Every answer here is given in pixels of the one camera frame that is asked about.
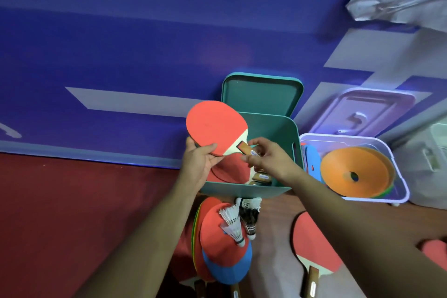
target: right forearm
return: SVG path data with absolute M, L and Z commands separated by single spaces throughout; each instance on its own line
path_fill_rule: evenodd
M 304 171 L 282 182 L 293 188 L 368 297 L 420 296 L 447 290 L 445 273 L 411 243 Z

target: floor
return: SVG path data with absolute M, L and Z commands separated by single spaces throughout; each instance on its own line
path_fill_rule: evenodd
M 176 176 L 175 170 L 0 154 L 0 296 L 71 297 Z M 447 210 L 357 205 L 414 244 L 447 236 Z M 289 234 L 303 210 L 288 193 L 263 201 L 252 266 L 240 284 L 243 298 L 298 296 L 303 268 Z M 320 279 L 318 296 L 363 294 L 342 268 Z

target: green lid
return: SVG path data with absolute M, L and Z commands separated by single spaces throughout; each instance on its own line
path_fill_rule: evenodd
M 304 86 L 296 78 L 235 72 L 222 85 L 222 102 L 238 112 L 290 117 Z

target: left hand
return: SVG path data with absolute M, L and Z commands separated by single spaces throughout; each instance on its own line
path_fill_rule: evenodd
M 224 157 L 216 157 L 210 154 L 217 144 L 196 147 L 191 137 L 186 139 L 186 150 L 183 154 L 182 168 L 178 179 L 181 186 L 187 186 L 189 193 L 196 195 L 207 180 L 210 169 L 220 162 Z

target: green plastic bin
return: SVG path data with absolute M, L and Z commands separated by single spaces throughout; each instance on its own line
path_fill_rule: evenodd
M 295 78 L 235 72 L 222 85 L 221 101 L 238 111 L 249 127 L 248 139 L 265 137 L 278 143 L 302 168 L 299 133 L 290 118 L 304 87 Z M 273 179 L 272 185 L 207 181 L 201 192 L 243 198 L 272 198 L 291 188 Z

